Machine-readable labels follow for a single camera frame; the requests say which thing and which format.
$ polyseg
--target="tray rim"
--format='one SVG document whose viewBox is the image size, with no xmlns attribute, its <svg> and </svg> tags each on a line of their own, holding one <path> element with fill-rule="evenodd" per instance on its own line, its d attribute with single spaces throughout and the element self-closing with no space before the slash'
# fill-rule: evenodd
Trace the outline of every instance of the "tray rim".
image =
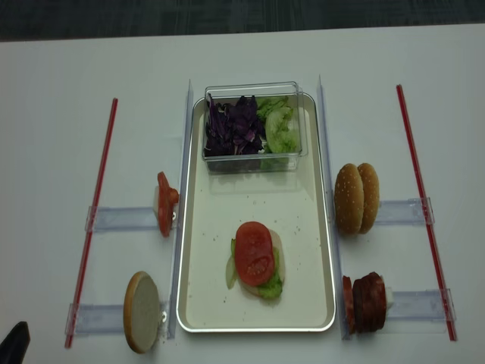
<svg viewBox="0 0 485 364">
<path fill-rule="evenodd" d="M 336 300 L 336 291 L 335 291 L 335 279 L 334 279 L 334 272 L 333 272 L 333 252 L 332 252 L 332 242 L 330 241 L 330 228 L 329 228 L 329 225 L 327 223 L 328 221 L 328 214 L 327 214 L 327 204 L 326 204 L 326 201 L 325 201 L 325 188 L 324 188 L 324 167 L 322 166 L 322 161 L 321 161 L 321 139 L 320 139 L 320 125 L 318 123 L 318 110 L 317 110 L 317 104 L 314 100 L 314 98 L 308 94 L 308 93 L 302 93 L 302 95 L 304 97 L 307 97 L 309 99 L 309 101 L 312 103 L 312 105 L 310 106 L 310 108 L 313 108 L 314 110 L 314 115 L 315 115 L 315 123 L 316 123 L 316 128 L 317 128 L 317 132 L 318 132 L 318 136 L 317 136 L 317 140 L 316 140 L 316 143 L 318 145 L 318 153 L 316 153 L 317 157 L 318 157 L 318 165 L 320 166 L 320 174 L 319 174 L 319 177 L 320 177 L 320 182 L 321 182 L 321 192 L 322 192 L 322 196 L 323 196 L 323 206 L 322 206 L 322 209 L 323 209 L 323 212 L 324 212 L 324 226 L 325 226 L 325 231 L 327 232 L 327 248 L 328 248 L 328 254 L 329 254 L 329 264 L 330 264 L 330 281 L 331 281 L 331 285 L 332 285 L 332 301 L 333 301 L 333 310 L 332 310 L 332 313 L 331 313 L 331 319 L 330 321 L 325 325 L 325 326 L 322 326 L 322 327 L 316 327 L 316 328 L 311 328 L 311 327 L 307 327 L 307 328 L 191 328 L 189 327 L 188 325 L 186 325 L 184 323 L 184 321 L 182 320 L 182 318 L 180 317 L 180 288 L 181 288 L 181 285 L 182 285 L 182 269 L 183 269 L 183 260 L 184 260 L 184 254 L 183 254 L 183 250 L 184 250 L 184 246 L 185 246 L 185 233 L 186 233 L 186 219 L 184 218 L 183 219 L 183 226 L 182 226 L 182 241 L 181 241 L 181 246 L 180 246 L 180 252 L 181 252 L 181 255 L 180 255 L 180 265 L 179 265 L 179 274 L 178 274 L 178 282 L 177 282 L 177 304 L 176 304 L 176 313 L 177 313 L 177 321 L 179 322 L 179 325 L 182 327 L 183 330 L 189 332 L 189 333 L 221 333 L 221 332 L 233 332 L 233 333 L 236 333 L 236 332 L 239 332 L 239 333 L 243 333 L 243 332 L 323 332 L 323 331 L 326 331 L 328 330 L 332 325 L 333 323 L 336 321 L 336 311 L 337 311 L 337 300 Z M 190 142 L 189 142 L 189 159 L 190 159 L 190 156 L 192 155 L 193 152 L 196 153 L 196 151 L 192 151 L 192 139 L 193 139 L 193 135 L 192 135 L 192 130 L 193 130 L 193 124 L 194 124 L 194 111 L 195 109 L 199 106 L 199 103 L 200 102 L 204 102 L 205 99 L 204 98 L 200 98 L 198 99 L 193 107 L 192 107 L 192 111 L 191 111 L 191 118 L 192 118 L 192 121 L 190 123 L 190 129 L 189 130 L 185 130 L 186 133 L 187 132 L 190 132 Z M 189 184 L 189 175 L 190 175 L 190 172 L 188 170 L 188 175 L 187 175 L 187 179 L 186 179 L 186 184 L 187 184 L 187 187 L 188 187 L 188 184 Z"/>
</svg>

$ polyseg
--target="clear plastic container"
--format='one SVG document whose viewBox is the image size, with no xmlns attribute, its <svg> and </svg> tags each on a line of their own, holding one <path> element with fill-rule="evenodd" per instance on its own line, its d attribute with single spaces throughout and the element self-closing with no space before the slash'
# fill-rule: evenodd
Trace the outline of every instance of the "clear plastic container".
<svg viewBox="0 0 485 364">
<path fill-rule="evenodd" d="M 226 103 L 235 105 L 241 96 L 249 99 L 254 96 L 258 105 L 260 105 L 263 98 L 287 97 L 287 105 L 293 109 L 292 116 L 288 120 L 288 129 L 296 132 L 296 147 L 294 152 L 269 152 L 267 140 L 261 138 L 263 150 L 257 154 L 209 156 L 205 152 L 208 137 L 204 129 L 202 159 L 205 161 L 209 173 L 292 171 L 298 168 L 300 157 L 307 153 L 307 141 L 302 91 L 295 82 L 208 87 L 205 89 L 205 100 L 207 101 L 204 111 L 205 126 L 211 122 L 209 120 L 209 94 L 216 104 L 221 103 L 222 105 Z"/>
</svg>

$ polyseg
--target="purple cabbage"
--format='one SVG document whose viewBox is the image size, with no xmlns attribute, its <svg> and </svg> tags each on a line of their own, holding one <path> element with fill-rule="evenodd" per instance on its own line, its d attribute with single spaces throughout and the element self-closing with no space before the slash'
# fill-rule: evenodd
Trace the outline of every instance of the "purple cabbage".
<svg viewBox="0 0 485 364">
<path fill-rule="evenodd" d="M 215 104 L 210 94 L 209 99 L 206 156 L 257 154 L 263 149 L 261 138 L 266 133 L 256 114 L 258 104 L 254 96 L 241 96 L 236 105 Z"/>
</svg>

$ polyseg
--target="metal tray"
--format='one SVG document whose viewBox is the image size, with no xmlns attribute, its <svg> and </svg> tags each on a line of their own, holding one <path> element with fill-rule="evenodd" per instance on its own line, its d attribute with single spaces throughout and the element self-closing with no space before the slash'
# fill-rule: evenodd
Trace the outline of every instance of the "metal tray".
<svg viewBox="0 0 485 364">
<path fill-rule="evenodd" d="M 336 315 L 314 100 L 304 94 L 308 154 L 296 171 L 211 175 L 202 160 L 204 99 L 192 113 L 177 317 L 190 332 L 325 331 Z M 260 221 L 283 242 L 280 299 L 264 301 L 239 283 L 228 290 L 230 240 Z"/>
</svg>

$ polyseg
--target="gray carpet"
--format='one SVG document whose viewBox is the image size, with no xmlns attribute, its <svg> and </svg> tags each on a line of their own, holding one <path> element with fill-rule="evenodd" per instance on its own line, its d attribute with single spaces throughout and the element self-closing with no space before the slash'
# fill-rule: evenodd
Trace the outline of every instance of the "gray carpet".
<svg viewBox="0 0 485 364">
<path fill-rule="evenodd" d="M 0 39 L 3 40 L 484 21 L 484 0 L 0 0 Z"/>
</svg>

